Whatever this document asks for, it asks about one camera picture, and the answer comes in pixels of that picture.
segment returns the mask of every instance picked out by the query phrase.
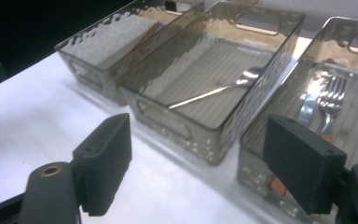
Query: fork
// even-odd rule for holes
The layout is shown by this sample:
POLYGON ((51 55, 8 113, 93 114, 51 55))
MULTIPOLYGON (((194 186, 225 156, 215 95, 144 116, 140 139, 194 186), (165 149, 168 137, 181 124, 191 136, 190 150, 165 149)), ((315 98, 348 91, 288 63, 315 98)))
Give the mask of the fork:
POLYGON ((333 143, 333 121, 341 111, 346 83, 347 79, 345 77, 331 76, 325 90, 319 96, 319 108, 325 116, 321 137, 330 143, 333 143))

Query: plastic organizer bin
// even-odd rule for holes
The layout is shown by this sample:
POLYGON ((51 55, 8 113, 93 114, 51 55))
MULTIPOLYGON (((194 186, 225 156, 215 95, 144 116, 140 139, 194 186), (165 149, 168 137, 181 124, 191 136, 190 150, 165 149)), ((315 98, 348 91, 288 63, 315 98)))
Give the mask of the plastic organizer bin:
POLYGON ((216 3, 121 76, 120 89, 138 120, 217 164, 282 77, 303 19, 299 12, 216 3), (262 67, 252 85, 170 106, 235 83, 252 67, 262 67))
POLYGON ((267 118, 269 114, 277 114, 295 119, 320 134, 325 115, 317 102, 331 76, 346 78, 342 108, 333 121, 332 136, 333 144, 347 153, 346 167, 351 169, 358 163, 357 20, 332 18, 325 24, 241 137, 239 181, 277 204, 289 216, 308 223, 335 223, 337 208, 333 206, 329 215, 307 216, 290 192, 283 190, 285 186, 273 184, 276 178, 262 161, 267 118))
POLYGON ((118 61, 129 52, 141 60, 203 11, 200 0, 136 0, 62 41, 55 49, 80 83, 125 105, 116 77, 136 61, 133 56, 130 62, 118 61), (170 22, 170 29, 162 29, 170 22), (164 32, 155 35, 161 29, 164 32))

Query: clamp jaw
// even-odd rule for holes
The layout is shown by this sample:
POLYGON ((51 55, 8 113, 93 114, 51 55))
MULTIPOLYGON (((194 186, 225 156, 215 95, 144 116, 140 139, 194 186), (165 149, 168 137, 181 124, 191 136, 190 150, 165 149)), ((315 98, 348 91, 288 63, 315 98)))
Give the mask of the clamp jaw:
POLYGON ((31 172, 26 191, 0 203, 0 223, 79 224, 79 206, 103 216, 131 161, 130 116, 101 123, 74 151, 71 162, 53 162, 31 172))
POLYGON ((269 115, 263 161, 308 214, 329 214, 336 223, 358 223, 358 164, 345 152, 293 119, 269 115))

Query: white table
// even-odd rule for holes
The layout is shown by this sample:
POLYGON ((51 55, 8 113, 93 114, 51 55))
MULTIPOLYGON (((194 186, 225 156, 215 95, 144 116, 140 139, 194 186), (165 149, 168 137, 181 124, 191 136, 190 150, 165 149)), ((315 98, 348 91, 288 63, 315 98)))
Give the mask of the white table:
MULTIPOLYGON (((57 53, 1 83, 0 202, 23 193, 37 167, 70 161, 104 119, 125 112, 78 84, 57 53)), ((294 223, 237 182, 238 144, 210 166, 132 114, 131 134, 130 169, 108 214, 82 214, 83 223, 294 223)))

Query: metal utensil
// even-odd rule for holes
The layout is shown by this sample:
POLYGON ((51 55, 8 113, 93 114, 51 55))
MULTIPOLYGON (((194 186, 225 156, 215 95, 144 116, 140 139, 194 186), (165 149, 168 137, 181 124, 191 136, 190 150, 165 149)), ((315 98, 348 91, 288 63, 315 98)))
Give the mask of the metal utensil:
MULTIPOLYGON (((325 71, 322 71, 319 74, 316 74, 315 76, 325 76, 328 73, 325 71)), ((312 80, 312 82, 307 87, 307 93, 305 94, 304 103, 301 106, 300 112, 298 114, 297 121, 309 128, 311 121, 314 117, 314 111, 316 108, 316 105, 318 104, 319 96, 322 91, 322 82, 324 81, 324 78, 317 78, 316 80, 312 80)))
POLYGON ((341 110, 346 83, 347 79, 345 77, 331 76, 318 100, 319 108, 325 116, 321 137, 330 143, 333 142, 332 124, 341 110))
POLYGON ((194 101, 197 101, 199 99, 214 95, 214 94, 216 94, 218 92, 221 92, 221 91, 233 88, 233 87, 239 87, 239 86, 249 87, 254 83, 254 81, 258 78, 258 75, 260 75, 261 72, 263 72, 263 70, 264 70, 264 66, 251 67, 249 70, 244 71, 241 74, 241 77, 234 83, 230 83, 230 84, 228 84, 226 86, 217 88, 217 89, 215 89, 213 91, 208 91, 208 92, 205 92, 205 93, 203 93, 201 95, 197 95, 197 96, 191 97, 189 99, 186 99, 184 101, 168 105, 168 108, 172 109, 172 108, 176 108, 176 107, 181 106, 181 105, 186 105, 186 104, 189 104, 191 102, 194 102, 194 101))

